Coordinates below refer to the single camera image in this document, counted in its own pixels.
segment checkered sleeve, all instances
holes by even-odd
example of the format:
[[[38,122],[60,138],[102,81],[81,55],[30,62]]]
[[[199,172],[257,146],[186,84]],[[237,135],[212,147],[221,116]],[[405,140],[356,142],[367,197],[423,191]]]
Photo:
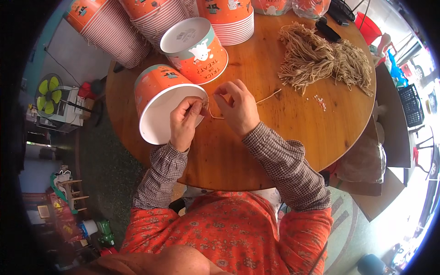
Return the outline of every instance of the checkered sleeve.
[[[330,191],[325,188],[323,177],[305,160],[301,142],[284,140],[260,122],[243,143],[293,210],[303,212],[330,207]]]
[[[151,168],[139,184],[132,206],[144,210],[168,208],[172,188],[187,166],[188,151],[179,152],[170,142],[151,150]]]

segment black cable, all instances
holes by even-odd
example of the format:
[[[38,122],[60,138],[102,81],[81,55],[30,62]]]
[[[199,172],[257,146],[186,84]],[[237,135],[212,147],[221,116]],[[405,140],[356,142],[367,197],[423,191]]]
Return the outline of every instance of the black cable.
[[[78,84],[78,87],[81,87],[81,84],[79,84],[79,82],[73,77],[73,75],[71,73],[69,73],[69,71],[66,68],[64,68],[63,65],[61,65],[58,61],[56,61],[56,59],[48,52],[48,49],[46,47],[44,47],[44,51],[46,53],[48,53],[48,55],[50,57],[52,57],[52,59],[55,60],[55,62],[57,62],[57,64],[60,65],[68,74],[70,74],[70,76],[73,78],[73,80],[75,80],[75,82]]]

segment floral pattern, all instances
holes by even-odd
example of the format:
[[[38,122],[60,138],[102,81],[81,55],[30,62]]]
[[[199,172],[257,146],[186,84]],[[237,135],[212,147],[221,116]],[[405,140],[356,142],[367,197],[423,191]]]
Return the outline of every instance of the floral pattern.
[[[307,274],[330,234],[330,209],[286,214],[279,235],[274,221],[270,203],[249,192],[198,197],[182,217],[171,209],[133,208],[120,253],[185,244],[232,274]],[[315,274],[323,273],[325,257]]]

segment round wooden table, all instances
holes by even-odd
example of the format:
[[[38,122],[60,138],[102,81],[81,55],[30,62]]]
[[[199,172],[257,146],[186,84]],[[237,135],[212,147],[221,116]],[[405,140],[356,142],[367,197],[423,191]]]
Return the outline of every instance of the round wooden table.
[[[283,86],[277,72],[286,48],[277,40],[277,35],[282,26],[292,21],[303,23],[307,28],[314,28],[315,24],[292,11],[282,16],[255,14],[254,35],[242,44],[226,46],[228,67],[220,77],[202,87],[209,95],[214,116],[221,114],[212,93],[223,82],[241,79],[256,101],[281,88],[276,96],[258,105],[260,119],[284,139],[301,141],[310,166],[320,171],[340,158],[358,139],[370,118],[374,97],[365,95],[357,86],[352,86],[350,91],[345,83],[335,82],[332,77],[309,85],[304,96],[290,86]],[[359,30],[351,22],[349,26],[339,26],[330,16],[328,25],[367,54],[373,68],[370,89],[375,93],[373,60]],[[107,76],[106,103],[113,128],[127,150],[146,167],[150,166],[149,152],[153,145],[139,134],[133,86],[144,69],[161,63],[170,64],[165,56],[150,54],[139,67],[114,73],[113,61]],[[314,99],[315,95],[323,98],[326,112]],[[223,191],[273,187],[265,171],[226,122],[211,117],[205,117],[196,129],[188,165],[179,182]]]

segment hand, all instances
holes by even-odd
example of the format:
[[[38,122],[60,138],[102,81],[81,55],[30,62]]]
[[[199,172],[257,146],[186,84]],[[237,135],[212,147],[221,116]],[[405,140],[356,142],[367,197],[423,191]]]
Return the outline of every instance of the hand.
[[[230,94],[227,102],[222,96]],[[260,122],[253,95],[239,79],[221,84],[214,91],[214,99],[229,127],[243,139]]]
[[[191,146],[197,118],[200,114],[206,114],[206,110],[202,109],[202,104],[203,100],[201,98],[187,96],[169,114],[170,142],[180,152],[186,151]]]

